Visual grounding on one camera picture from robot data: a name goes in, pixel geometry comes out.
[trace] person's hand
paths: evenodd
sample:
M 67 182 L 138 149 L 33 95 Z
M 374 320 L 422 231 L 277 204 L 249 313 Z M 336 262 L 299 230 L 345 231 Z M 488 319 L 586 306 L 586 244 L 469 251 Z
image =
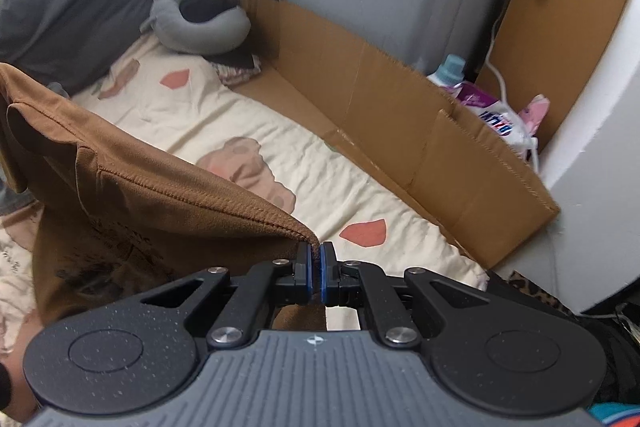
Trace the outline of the person's hand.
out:
M 22 359 L 31 339 L 42 328 L 37 311 L 27 314 L 15 339 L 14 349 L 0 359 L 11 379 L 11 402 L 2 412 L 20 423 L 29 420 L 38 409 L 38 403 L 24 378 Z

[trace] white wall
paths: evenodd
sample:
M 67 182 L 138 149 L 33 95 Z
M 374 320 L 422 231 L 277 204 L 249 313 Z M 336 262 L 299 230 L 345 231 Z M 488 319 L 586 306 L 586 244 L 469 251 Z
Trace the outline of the white wall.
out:
M 583 311 L 640 277 L 640 0 L 628 0 L 541 161 L 561 216 L 499 272 L 516 269 Z

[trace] ribbed gray surface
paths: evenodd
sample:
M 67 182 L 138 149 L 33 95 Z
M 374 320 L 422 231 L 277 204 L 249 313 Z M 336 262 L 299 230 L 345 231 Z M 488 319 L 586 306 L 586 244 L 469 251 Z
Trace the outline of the ribbed gray surface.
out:
M 220 351 L 180 396 L 154 410 L 94 419 L 46 410 L 33 427 L 590 427 L 584 411 L 509 420 L 439 388 L 415 353 L 375 344 L 365 331 L 263 331 L 250 347 Z

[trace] white bottle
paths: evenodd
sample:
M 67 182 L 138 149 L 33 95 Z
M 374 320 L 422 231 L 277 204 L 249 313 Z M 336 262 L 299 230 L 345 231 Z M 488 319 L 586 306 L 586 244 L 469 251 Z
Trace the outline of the white bottle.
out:
M 435 73 L 431 73 L 427 78 L 436 86 L 444 87 L 447 90 L 452 89 L 465 79 L 462 72 L 465 65 L 464 58 L 457 55 L 447 55 Z

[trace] brown garment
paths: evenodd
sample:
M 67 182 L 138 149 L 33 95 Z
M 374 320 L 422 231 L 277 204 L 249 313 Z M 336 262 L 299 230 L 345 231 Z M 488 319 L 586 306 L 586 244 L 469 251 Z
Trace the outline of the brown garment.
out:
M 236 184 L 129 136 L 0 64 L 0 162 L 44 204 L 33 280 L 45 324 L 209 266 L 241 275 L 317 251 L 302 223 Z M 324 328 L 319 307 L 279 325 Z

